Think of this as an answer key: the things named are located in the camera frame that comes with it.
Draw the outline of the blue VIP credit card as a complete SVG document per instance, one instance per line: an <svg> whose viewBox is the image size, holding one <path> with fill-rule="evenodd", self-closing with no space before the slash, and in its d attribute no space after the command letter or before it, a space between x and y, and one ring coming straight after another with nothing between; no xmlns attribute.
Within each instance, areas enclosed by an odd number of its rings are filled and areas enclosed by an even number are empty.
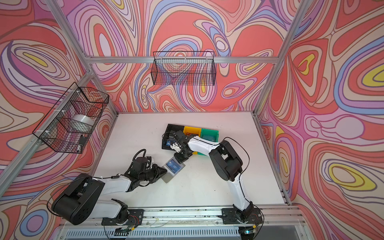
<svg viewBox="0 0 384 240"><path fill-rule="evenodd" d="M173 174L177 174L182 168L183 166L180 165L177 161L175 161L174 159L171 159L169 160L167 163L166 163L167 167L171 170L171 172Z"/></svg>

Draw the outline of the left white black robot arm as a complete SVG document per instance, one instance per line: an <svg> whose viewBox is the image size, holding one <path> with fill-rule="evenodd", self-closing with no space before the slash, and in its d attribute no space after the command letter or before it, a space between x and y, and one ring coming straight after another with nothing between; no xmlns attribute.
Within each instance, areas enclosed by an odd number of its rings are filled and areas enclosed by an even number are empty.
<svg viewBox="0 0 384 240"><path fill-rule="evenodd" d="M152 158L136 157L124 174L93 177L81 174L53 201L51 211L73 225L88 219L103 219L107 225L127 225L133 216L124 202L102 196L129 193L157 182L167 169L152 163Z"/></svg>

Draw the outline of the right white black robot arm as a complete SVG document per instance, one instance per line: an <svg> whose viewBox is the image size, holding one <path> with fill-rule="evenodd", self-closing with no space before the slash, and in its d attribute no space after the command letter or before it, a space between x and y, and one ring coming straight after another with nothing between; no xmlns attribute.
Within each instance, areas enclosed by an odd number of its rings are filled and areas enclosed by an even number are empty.
<svg viewBox="0 0 384 240"><path fill-rule="evenodd" d="M246 197L242 187L241 176L243 161L232 145L223 140L212 142L198 136L187 136L182 131L173 134L174 140L170 148L175 151L174 157L181 164L188 160L194 152L209 156L221 179L228 182L234 197L234 214L236 221L246 223L254 210L254 205Z"/></svg>

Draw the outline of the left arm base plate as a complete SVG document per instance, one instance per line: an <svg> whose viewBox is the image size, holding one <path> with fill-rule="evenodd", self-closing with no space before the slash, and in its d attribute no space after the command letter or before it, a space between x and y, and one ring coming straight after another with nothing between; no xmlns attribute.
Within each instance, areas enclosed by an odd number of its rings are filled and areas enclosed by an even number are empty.
<svg viewBox="0 0 384 240"><path fill-rule="evenodd" d="M102 226L128 226L137 227L143 222L144 209L122 210L117 217L103 218Z"/></svg>

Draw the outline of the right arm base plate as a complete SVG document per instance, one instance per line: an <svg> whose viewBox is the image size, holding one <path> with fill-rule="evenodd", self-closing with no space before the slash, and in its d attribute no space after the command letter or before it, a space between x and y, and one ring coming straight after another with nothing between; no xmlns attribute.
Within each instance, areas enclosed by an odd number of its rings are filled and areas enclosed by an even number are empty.
<svg viewBox="0 0 384 240"><path fill-rule="evenodd" d="M240 211L235 207L223 208L221 209L219 218L223 220L225 225L252 224L258 226L264 222L261 211L255 208L244 211Z"/></svg>

